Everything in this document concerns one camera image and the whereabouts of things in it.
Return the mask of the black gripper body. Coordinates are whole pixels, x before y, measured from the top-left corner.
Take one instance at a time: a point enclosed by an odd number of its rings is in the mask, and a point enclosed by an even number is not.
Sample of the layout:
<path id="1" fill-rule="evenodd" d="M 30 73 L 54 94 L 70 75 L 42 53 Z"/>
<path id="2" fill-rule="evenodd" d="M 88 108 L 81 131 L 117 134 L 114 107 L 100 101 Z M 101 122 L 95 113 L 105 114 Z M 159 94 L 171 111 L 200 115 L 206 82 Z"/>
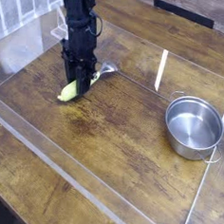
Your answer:
<path id="1" fill-rule="evenodd" d="M 99 32 L 95 23 L 67 21 L 67 39 L 62 40 L 62 57 L 65 71 L 75 73 L 81 68 L 84 74 L 95 73 L 95 48 Z"/>

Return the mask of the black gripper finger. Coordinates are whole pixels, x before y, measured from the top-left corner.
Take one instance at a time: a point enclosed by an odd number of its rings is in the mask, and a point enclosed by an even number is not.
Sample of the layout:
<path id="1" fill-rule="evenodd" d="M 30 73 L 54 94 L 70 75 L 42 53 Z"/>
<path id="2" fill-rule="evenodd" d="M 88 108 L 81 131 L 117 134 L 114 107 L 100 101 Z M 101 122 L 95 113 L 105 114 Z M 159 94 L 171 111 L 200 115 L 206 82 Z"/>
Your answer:
<path id="1" fill-rule="evenodd" d="M 68 59 L 64 59 L 64 62 L 65 62 L 65 74 L 67 77 L 67 82 L 72 83 L 73 81 L 76 80 L 77 63 Z"/>
<path id="2" fill-rule="evenodd" d="M 77 94 L 82 96 L 90 89 L 90 81 L 92 79 L 92 70 L 88 65 L 78 65 L 75 68 Z"/>

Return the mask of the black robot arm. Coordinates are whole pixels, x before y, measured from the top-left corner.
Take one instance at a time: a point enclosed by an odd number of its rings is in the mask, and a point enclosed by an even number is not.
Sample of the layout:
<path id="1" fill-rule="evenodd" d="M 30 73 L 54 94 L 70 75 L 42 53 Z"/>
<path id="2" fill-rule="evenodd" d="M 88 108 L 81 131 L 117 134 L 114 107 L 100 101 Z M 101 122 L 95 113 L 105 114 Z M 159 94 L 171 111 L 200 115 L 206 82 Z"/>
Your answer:
<path id="1" fill-rule="evenodd" d="M 97 58 L 94 53 L 97 38 L 97 14 L 93 11 L 95 0 L 64 0 L 67 39 L 62 40 L 62 57 L 69 83 L 75 82 L 77 95 L 90 89 Z"/>

